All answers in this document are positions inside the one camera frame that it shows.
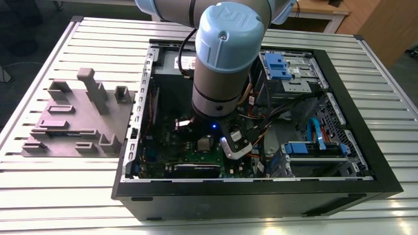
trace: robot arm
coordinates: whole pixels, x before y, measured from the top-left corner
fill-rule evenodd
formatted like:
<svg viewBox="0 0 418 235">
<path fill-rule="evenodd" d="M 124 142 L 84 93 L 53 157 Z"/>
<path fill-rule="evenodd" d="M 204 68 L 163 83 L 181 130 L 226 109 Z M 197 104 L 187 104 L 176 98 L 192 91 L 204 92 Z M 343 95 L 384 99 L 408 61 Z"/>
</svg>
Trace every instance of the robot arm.
<svg viewBox="0 0 418 235">
<path fill-rule="evenodd" d="M 224 117 L 236 106 L 251 63 L 271 23 L 282 24 L 296 0 L 135 0 L 140 10 L 197 28 L 192 104 Z"/>
</svg>

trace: slotted metal surface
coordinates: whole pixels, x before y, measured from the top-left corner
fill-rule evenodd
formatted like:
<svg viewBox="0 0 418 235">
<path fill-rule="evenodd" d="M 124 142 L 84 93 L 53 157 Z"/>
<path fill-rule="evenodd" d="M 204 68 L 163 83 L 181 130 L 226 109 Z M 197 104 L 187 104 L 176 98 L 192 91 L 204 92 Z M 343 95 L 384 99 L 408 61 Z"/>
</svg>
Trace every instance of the slotted metal surface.
<svg viewBox="0 0 418 235">
<path fill-rule="evenodd" d="M 53 80 L 71 88 L 80 67 L 105 89 L 137 90 L 148 40 L 183 40 L 173 23 L 84 18 L 72 22 L 0 134 L 0 231 L 44 234 L 416 234 L 416 110 L 366 43 L 348 35 L 270 30 L 264 45 L 324 49 L 404 192 L 331 217 L 139 222 L 111 200 L 117 159 L 24 158 L 21 146 Z"/>
</svg>

